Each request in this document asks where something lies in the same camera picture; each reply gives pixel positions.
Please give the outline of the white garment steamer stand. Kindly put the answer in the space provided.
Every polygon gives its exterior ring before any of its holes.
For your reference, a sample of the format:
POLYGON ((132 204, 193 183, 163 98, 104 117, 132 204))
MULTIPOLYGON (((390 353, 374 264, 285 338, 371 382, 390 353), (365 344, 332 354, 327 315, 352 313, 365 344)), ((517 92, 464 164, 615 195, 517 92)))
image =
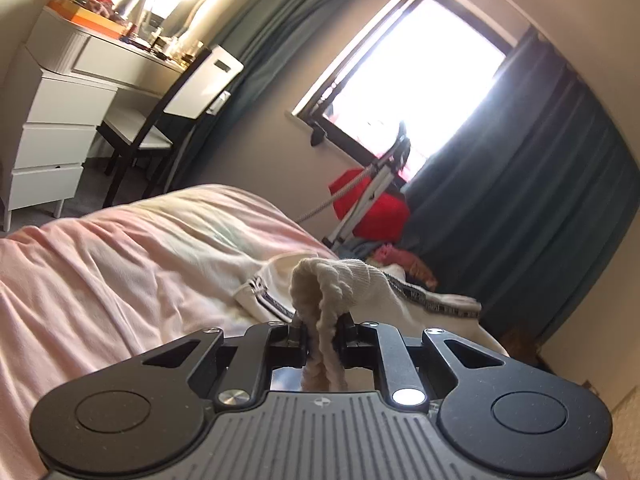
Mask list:
POLYGON ((398 133, 394 144, 380 157, 376 158, 364 168, 355 179, 343 186, 336 194, 332 195, 324 203, 306 212, 295 220, 302 224, 307 220, 318 216, 321 211, 334 205, 340 198, 346 196, 363 180, 370 179, 356 202, 349 208, 346 216, 340 221, 331 234, 322 240, 327 248, 334 250, 343 245, 354 235, 354 229, 364 218, 375 202, 383 195, 398 176, 399 171, 405 167, 410 154, 411 142, 406 133, 406 126, 399 123, 398 133))

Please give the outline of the pink bed duvet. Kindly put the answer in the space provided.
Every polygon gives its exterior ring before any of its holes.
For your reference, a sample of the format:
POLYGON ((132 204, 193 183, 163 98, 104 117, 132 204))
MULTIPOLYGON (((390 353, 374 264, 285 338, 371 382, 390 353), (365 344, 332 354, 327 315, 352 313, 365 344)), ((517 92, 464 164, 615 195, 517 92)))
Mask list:
POLYGON ((26 226, 1 242, 1 474, 37 479, 39 399, 207 327, 256 322, 235 291, 278 255, 326 248, 268 200, 194 188, 26 226))

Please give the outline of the cream white sweatshirt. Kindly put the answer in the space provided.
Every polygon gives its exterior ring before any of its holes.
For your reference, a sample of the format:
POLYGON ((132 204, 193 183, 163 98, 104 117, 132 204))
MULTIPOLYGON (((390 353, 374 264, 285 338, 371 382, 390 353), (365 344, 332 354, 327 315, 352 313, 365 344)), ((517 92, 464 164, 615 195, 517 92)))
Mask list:
POLYGON ((234 299, 259 322, 299 318, 310 335, 310 356, 303 367, 305 391, 362 389, 357 376, 347 380, 337 352, 329 348, 337 320, 349 314, 356 323, 378 322, 401 334, 419 337, 442 328, 492 351, 506 354, 480 326, 482 306, 470 297, 436 294, 404 281, 397 264, 379 269, 361 260, 319 258, 294 252, 267 262, 234 293, 234 299))

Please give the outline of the teal curtain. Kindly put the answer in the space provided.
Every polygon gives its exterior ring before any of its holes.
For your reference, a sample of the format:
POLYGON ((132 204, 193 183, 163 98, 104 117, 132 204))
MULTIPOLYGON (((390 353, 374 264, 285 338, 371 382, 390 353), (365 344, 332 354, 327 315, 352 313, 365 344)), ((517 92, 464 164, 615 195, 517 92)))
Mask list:
POLYGON ((288 62, 348 0, 248 0, 214 37, 242 64, 230 98, 214 116, 199 120, 186 144, 171 191, 186 188, 213 158, 223 140, 269 89, 288 62))
POLYGON ((440 290, 477 299, 492 336, 541 343, 620 246, 639 207, 639 167, 590 88, 529 29, 404 194, 400 244, 440 290))

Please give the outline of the window with dark frame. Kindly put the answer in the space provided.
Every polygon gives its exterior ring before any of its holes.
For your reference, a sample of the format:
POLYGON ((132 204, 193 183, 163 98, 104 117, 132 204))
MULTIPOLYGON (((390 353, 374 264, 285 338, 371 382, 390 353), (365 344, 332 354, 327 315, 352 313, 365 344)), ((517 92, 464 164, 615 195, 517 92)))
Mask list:
POLYGON ((480 105, 513 48, 458 0, 394 0, 361 29, 294 114, 311 142, 367 166, 405 136, 407 183, 480 105))

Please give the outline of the teal right curtain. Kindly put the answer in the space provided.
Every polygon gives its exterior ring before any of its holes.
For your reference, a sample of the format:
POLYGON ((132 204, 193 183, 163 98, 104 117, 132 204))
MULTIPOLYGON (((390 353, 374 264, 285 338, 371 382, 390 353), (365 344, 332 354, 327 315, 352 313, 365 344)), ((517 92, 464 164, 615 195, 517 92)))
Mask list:
POLYGON ((400 244, 440 290, 477 299, 492 336, 541 343, 620 246, 639 207, 639 167, 590 88, 529 29, 404 194, 400 244))

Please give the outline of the black and white chair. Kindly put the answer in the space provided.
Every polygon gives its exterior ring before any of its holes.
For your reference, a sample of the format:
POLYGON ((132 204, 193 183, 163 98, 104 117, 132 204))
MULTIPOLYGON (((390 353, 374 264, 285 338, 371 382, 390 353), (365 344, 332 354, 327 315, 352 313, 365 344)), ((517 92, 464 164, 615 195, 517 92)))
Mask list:
POLYGON ((134 160, 159 157, 160 162, 142 194, 149 197, 188 142, 192 127, 242 69, 243 64, 223 47, 205 47, 149 114, 142 115, 126 106, 110 107, 96 127, 96 132, 113 149, 105 168, 112 180, 103 206, 113 206, 134 160))

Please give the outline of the pile of colourful clothes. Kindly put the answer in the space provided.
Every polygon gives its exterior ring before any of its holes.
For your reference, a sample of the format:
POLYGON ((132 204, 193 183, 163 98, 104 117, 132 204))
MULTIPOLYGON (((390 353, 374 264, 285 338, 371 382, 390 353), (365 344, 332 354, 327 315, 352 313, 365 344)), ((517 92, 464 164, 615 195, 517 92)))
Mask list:
POLYGON ((400 266, 410 283, 424 286, 431 292, 438 286, 433 271, 412 252, 396 247, 392 243, 354 240, 348 248, 355 258, 369 261, 374 266, 400 266))

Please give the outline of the white drawer dresser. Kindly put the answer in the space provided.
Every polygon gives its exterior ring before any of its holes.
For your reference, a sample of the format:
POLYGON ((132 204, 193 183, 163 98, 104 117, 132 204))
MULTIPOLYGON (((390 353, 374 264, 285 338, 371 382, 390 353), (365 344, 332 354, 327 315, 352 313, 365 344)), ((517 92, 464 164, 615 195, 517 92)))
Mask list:
POLYGON ((117 91, 162 96, 181 71, 43 8, 1 88, 2 229, 14 210, 75 195, 117 91))

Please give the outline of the red bag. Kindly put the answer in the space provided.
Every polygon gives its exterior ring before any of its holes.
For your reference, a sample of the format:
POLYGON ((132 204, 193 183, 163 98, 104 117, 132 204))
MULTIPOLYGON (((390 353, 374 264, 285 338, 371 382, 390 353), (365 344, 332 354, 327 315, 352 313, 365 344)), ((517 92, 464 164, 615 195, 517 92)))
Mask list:
MULTIPOLYGON (((355 179, 363 169, 347 170, 329 185, 331 196, 336 194, 343 186, 355 179)), ((349 208, 356 202, 366 186, 370 183, 367 178, 357 185, 346 196, 340 198, 332 205, 338 220, 342 220, 349 208)), ((398 242, 402 228, 409 218, 409 208, 404 196, 392 191, 393 183, 375 202, 364 218, 354 229, 356 237, 375 242, 398 242)))

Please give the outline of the teal left curtain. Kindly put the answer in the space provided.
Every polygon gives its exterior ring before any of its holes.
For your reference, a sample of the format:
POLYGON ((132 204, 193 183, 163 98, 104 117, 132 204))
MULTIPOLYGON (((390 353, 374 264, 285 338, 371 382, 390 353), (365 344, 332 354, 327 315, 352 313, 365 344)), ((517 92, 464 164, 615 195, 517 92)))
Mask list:
POLYGON ((269 89, 288 62, 348 0, 248 0, 214 37, 242 64, 230 98, 214 116, 199 120, 186 144, 171 191, 186 188, 213 158, 223 140, 269 89))

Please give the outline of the orange box on dresser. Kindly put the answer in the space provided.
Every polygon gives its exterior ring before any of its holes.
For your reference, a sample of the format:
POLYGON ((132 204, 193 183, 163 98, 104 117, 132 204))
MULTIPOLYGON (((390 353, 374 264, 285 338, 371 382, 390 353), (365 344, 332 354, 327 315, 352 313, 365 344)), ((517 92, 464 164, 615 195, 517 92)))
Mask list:
POLYGON ((67 21, 93 30, 94 32, 99 32, 108 38, 119 39, 127 29, 124 25, 115 23, 108 18, 104 18, 102 15, 89 11, 68 0, 50 0, 47 3, 47 7, 67 21))

